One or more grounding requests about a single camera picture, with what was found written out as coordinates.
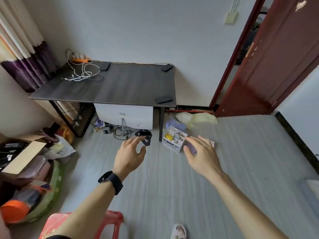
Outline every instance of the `red wooden door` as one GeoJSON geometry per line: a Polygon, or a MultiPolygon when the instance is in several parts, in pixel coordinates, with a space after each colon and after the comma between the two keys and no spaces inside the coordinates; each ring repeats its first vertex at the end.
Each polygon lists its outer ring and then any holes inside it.
{"type": "Polygon", "coordinates": [[[316,67],[318,21],[319,0],[274,0],[215,115],[270,114],[316,67]]]}

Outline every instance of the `foot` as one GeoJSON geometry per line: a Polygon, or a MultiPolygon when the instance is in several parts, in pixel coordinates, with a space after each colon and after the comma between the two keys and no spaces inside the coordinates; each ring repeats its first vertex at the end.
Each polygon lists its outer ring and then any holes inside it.
{"type": "Polygon", "coordinates": [[[171,239],[187,239],[186,229],[181,224],[176,224],[173,227],[171,239]]]}

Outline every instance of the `smartwatch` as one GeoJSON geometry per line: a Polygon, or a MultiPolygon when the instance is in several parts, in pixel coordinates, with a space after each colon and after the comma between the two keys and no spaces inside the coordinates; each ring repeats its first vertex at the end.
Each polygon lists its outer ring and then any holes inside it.
{"type": "Polygon", "coordinates": [[[103,174],[102,177],[98,180],[99,183],[103,183],[106,181],[112,182],[113,187],[115,189],[115,195],[118,195],[118,193],[123,188],[123,184],[119,177],[115,173],[113,173],[113,171],[108,171],[105,174],[103,174]]]}

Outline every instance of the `wall outlet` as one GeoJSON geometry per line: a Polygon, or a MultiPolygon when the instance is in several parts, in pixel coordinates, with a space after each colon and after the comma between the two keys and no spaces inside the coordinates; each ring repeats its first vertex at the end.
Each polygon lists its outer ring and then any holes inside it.
{"type": "Polygon", "coordinates": [[[225,24],[234,24],[236,21],[238,12],[228,12],[226,19],[225,19],[225,24]]]}

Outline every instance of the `drawer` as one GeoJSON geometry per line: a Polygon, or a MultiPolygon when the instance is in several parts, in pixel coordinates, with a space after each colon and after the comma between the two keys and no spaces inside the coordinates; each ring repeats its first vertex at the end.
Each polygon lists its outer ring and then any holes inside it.
{"type": "Polygon", "coordinates": [[[136,129],[153,129],[153,107],[114,104],[94,104],[99,119],[114,125],[136,129]]]}

